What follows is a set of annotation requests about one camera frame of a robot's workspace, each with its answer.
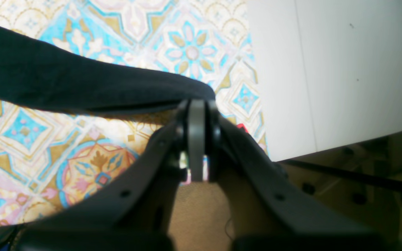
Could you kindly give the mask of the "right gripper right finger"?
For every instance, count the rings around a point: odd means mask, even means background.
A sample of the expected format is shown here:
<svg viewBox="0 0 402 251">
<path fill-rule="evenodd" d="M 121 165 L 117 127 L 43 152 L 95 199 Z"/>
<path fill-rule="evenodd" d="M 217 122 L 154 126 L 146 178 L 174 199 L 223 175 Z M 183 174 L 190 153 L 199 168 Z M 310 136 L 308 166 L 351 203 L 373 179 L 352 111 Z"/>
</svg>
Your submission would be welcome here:
<svg viewBox="0 0 402 251">
<path fill-rule="evenodd" d="M 233 251 L 385 251 L 369 227 L 337 213 L 292 185 L 244 130 L 206 102 L 208 180 L 228 198 Z"/>
</svg>

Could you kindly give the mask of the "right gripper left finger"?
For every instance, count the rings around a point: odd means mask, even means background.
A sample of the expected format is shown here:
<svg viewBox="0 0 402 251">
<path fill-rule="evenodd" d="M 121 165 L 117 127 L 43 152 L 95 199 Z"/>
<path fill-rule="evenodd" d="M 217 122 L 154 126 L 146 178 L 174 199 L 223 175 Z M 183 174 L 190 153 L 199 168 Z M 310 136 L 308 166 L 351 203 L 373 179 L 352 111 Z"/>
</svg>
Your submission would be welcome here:
<svg viewBox="0 0 402 251">
<path fill-rule="evenodd" d="M 206 180 L 206 102 L 184 101 L 123 174 L 62 213 L 30 225 L 18 251 L 173 251 L 166 234 L 180 183 Z"/>
</svg>

